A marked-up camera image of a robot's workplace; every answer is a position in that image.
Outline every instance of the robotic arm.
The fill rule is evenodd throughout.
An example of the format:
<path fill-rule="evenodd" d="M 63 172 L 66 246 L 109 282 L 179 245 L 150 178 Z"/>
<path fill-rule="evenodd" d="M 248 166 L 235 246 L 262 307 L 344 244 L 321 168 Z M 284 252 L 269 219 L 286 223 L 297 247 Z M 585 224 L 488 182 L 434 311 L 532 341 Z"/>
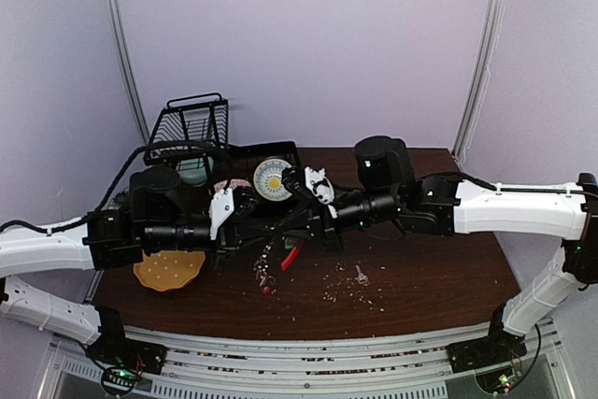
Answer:
<path fill-rule="evenodd" d="M 322 169 L 285 169 L 282 183 L 296 207 L 279 221 L 252 217 L 259 201 L 251 188 L 215 193 L 206 215 L 193 215 L 177 197 L 178 173 L 154 166 L 133 174 L 129 205 L 97 210 L 86 224 L 39 234 L 12 229 L 0 234 L 0 314 L 75 338 L 105 363 L 140 358 L 159 373 L 165 348 L 127 339 L 118 312 L 69 303 L 14 275 L 55 268 L 103 270 L 141 262 L 161 249 L 233 253 L 248 243 L 283 236 L 314 239 L 342 250 L 341 234 L 391 221 L 401 232 L 430 235 L 506 231 L 562 238 L 548 266 L 519 295 L 500 305 L 489 335 L 448 347 L 454 372 L 523 355 L 523 337 L 581 286 L 598 282 L 598 187 L 594 176 L 555 186 L 490 184 L 459 173 L 415 179 L 405 143 L 369 137 L 354 149 L 363 189 L 335 196 Z M 256 263 L 267 279 L 267 264 Z"/>

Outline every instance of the black wire dish rack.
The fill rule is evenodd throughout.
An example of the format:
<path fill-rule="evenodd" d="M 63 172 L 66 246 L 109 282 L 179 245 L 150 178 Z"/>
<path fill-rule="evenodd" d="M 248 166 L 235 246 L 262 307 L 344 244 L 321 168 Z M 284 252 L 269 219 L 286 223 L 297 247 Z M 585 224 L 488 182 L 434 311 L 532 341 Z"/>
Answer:
<path fill-rule="evenodd" d="M 212 101 L 203 101 L 216 97 Z M 195 140 L 207 142 L 227 151 L 233 160 L 233 173 L 227 165 L 216 158 L 212 159 L 204 151 L 189 147 L 173 147 L 147 151 L 146 165 L 164 164 L 181 174 L 183 181 L 189 181 L 191 172 L 204 174 L 205 179 L 193 184 L 182 182 L 179 188 L 180 199 L 191 213 L 206 210 L 214 192 L 214 186 L 228 178 L 246 179 L 253 184 L 253 173 L 264 160 L 272 157 L 284 159 L 295 166 L 301 166 L 294 142 L 271 142 L 266 144 L 238 147 L 228 143 L 228 100 L 219 93 L 203 93 L 190 97 L 177 98 L 166 102 L 154 125 L 150 143 L 175 140 Z M 295 204 L 291 198 L 282 202 L 269 202 L 263 199 L 254 216 L 272 218 L 283 216 Z"/>

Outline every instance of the chain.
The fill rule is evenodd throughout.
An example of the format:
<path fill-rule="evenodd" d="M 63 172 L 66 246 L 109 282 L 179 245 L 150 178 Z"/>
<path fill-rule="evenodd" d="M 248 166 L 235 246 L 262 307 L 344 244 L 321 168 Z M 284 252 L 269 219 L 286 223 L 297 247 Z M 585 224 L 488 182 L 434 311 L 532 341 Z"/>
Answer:
<path fill-rule="evenodd" d="M 274 238 L 263 247 L 262 254 L 258 257 L 258 260 L 253 265 L 253 272 L 255 273 L 255 280 L 258 282 L 258 286 L 263 294 L 269 294 L 272 292 L 272 288 L 276 283 L 274 276 L 268 273 L 268 255 L 274 245 Z"/>

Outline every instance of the vertical metal post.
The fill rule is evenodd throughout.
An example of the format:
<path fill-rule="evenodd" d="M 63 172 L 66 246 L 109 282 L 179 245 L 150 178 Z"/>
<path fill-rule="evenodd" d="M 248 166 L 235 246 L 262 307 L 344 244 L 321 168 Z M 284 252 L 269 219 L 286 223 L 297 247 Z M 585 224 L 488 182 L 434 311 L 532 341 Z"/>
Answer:
<path fill-rule="evenodd" d="M 124 78 L 124 84 L 129 94 L 129 102 L 135 116 L 135 122 L 139 133 L 143 137 L 144 142 L 150 141 L 150 130 L 143 113 L 143 107 L 139 99 L 139 92 L 135 84 L 135 77 L 133 75 L 133 68 L 131 67 L 131 58 L 129 56 L 129 50 L 127 49 L 127 43 L 124 36 L 124 28 L 122 26 L 121 8 L 119 6 L 119 0 L 107 0 L 108 10 L 110 13 L 110 19 L 112 20 L 112 30 L 114 32 L 114 38 L 117 44 L 117 50 L 119 52 L 119 59 L 121 60 L 121 71 Z"/>
<path fill-rule="evenodd" d="M 483 87 L 486 82 L 491 51 L 498 35 L 498 26 L 501 19 L 501 8 L 503 2 L 504 0 L 488 0 L 486 21 L 484 24 L 484 32 L 479 47 L 479 53 L 477 55 L 476 69 L 474 71 L 471 87 L 469 88 L 469 94 L 467 96 L 467 103 L 465 104 L 465 111 L 463 112 L 461 126 L 459 127 L 455 146 L 452 151 L 457 163 L 464 162 L 465 151 L 469 144 L 473 127 L 476 123 L 478 110 L 481 106 Z"/>

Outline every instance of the yellow plate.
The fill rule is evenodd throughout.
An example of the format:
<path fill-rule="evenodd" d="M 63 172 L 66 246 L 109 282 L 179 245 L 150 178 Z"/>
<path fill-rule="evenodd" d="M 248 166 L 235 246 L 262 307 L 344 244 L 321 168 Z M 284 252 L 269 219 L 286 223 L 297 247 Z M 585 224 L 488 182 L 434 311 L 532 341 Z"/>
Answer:
<path fill-rule="evenodd" d="M 133 272 L 141 285 L 157 292 L 182 289 L 197 277 L 206 254 L 185 251 L 160 251 L 143 255 L 143 262 L 135 264 Z"/>

